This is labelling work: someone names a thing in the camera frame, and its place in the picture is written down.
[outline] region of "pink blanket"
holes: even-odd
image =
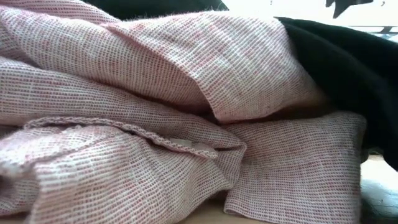
[[[326,99],[277,20],[0,0],[0,23],[0,215],[177,223],[226,191],[233,215],[359,222],[366,121],[288,119]]]

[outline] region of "pink woven fabric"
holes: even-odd
[[[325,102],[277,20],[0,5],[0,215],[177,223],[227,190],[230,214],[359,222],[361,116],[247,122]]]

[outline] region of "black fabric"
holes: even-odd
[[[341,110],[368,121],[364,146],[398,170],[398,44],[349,28],[280,17],[297,58]]]
[[[110,15],[126,20],[184,12],[228,10],[221,0],[83,0]]]

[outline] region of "textured cloth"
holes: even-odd
[[[177,223],[226,190],[230,214],[359,222],[365,119],[267,119],[326,102],[278,20],[0,3],[0,215]]]

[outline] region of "wooden surface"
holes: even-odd
[[[381,157],[370,156],[362,164],[362,224],[398,223],[398,173]],[[1,218],[0,224],[22,224],[24,216]],[[219,202],[207,202],[180,224],[265,224],[223,213]]]

